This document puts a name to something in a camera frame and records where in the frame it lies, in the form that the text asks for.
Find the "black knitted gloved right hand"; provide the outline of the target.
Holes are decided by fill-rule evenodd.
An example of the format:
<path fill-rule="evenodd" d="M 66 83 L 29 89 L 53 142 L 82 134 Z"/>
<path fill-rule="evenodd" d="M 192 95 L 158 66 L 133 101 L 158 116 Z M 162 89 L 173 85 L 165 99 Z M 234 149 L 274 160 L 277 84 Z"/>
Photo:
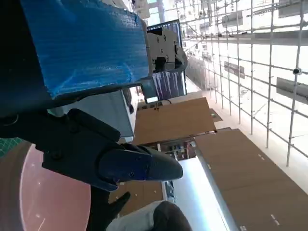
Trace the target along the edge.
<path fill-rule="evenodd" d="M 110 192 L 91 186 L 90 193 L 91 204 L 87 231 L 105 231 L 131 196 L 130 192 L 126 192 L 110 204 Z"/>

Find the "bare black left hand blue tape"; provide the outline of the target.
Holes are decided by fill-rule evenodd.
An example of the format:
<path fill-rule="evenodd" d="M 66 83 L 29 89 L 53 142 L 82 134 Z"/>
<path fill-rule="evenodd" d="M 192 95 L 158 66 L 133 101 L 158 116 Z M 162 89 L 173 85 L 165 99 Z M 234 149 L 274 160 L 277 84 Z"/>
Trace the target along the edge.
<path fill-rule="evenodd" d="M 186 67 L 175 32 L 148 30 L 123 8 L 100 0 L 3 0 L 0 136 L 35 144 L 45 169 L 109 192 L 118 182 L 179 179 L 175 159 L 119 144 L 119 131 L 94 116 L 48 110 Z"/>

